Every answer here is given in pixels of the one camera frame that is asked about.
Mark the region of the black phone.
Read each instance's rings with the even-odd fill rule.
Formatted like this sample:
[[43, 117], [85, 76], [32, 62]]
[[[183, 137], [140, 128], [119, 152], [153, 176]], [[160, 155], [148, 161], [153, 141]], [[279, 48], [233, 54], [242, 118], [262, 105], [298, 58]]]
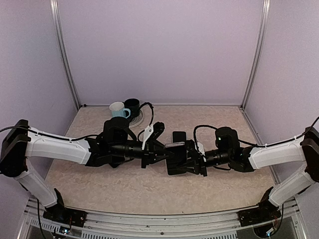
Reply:
[[173, 131], [172, 132], [172, 142], [186, 142], [187, 136], [185, 131]]

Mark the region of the clear phone case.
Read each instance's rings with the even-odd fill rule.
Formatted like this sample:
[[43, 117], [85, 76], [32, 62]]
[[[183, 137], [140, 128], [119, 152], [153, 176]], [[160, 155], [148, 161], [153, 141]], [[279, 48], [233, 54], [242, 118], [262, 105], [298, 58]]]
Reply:
[[184, 146], [185, 142], [173, 142], [173, 143], [167, 143], [164, 145], [165, 148], [171, 148], [171, 147], [178, 147], [178, 146]]

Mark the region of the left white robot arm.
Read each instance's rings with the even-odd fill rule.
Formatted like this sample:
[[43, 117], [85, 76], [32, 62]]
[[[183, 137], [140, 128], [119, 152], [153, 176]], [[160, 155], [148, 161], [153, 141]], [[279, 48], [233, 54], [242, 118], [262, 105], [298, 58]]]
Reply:
[[70, 216], [62, 197], [56, 189], [46, 184], [44, 179], [28, 161], [30, 157], [44, 157], [75, 162], [88, 167], [109, 164], [112, 167], [130, 159], [140, 159], [141, 167], [169, 159], [174, 154], [157, 138], [164, 130], [164, 124], [157, 122], [146, 128], [146, 139], [137, 140], [129, 128], [129, 121], [114, 117], [105, 121], [99, 135], [67, 138], [38, 131], [28, 125], [27, 120], [19, 120], [15, 126], [7, 127], [0, 153], [0, 171], [17, 180], [39, 202], [63, 222]]

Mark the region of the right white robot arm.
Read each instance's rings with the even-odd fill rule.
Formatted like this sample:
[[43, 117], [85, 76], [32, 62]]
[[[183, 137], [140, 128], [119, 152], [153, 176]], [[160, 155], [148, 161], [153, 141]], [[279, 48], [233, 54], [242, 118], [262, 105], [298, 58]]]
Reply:
[[230, 127], [215, 129], [216, 149], [204, 151], [197, 139], [185, 143], [190, 159], [181, 161], [177, 170], [207, 175], [208, 167], [227, 164], [237, 172], [253, 172], [257, 169], [287, 162], [300, 161], [301, 167], [279, 185], [270, 188], [255, 210], [255, 217], [265, 221], [274, 211], [319, 180], [319, 133], [307, 127], [299, 136], [270, 145], [248, 144], [240, 146], [237, 131]]

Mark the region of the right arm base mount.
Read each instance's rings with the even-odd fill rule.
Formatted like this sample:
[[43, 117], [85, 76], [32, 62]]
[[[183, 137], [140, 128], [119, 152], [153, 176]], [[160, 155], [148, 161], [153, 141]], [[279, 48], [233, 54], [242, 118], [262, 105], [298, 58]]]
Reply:
[[240, 210], [237, 213], [242, 227], [267, 222], [281, 217], [279, 207], [273, 205], [269, 201], [269, 195], [273, 188], [274, 187], [269, 188], [264, 193], [261, 201], [257, 204], [257, 207]]

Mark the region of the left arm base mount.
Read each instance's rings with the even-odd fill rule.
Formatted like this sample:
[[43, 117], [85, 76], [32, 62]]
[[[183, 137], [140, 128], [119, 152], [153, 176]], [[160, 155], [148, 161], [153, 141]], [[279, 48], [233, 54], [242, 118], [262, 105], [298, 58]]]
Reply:
[[64, 206], [60, 192], [54, 188], [57, 196], [57, 204], [45, 208], [43, 217], [55, 222], [68, 224], [69, 226], [84, 227], [87, 213], [82, 210], [71, 209]]

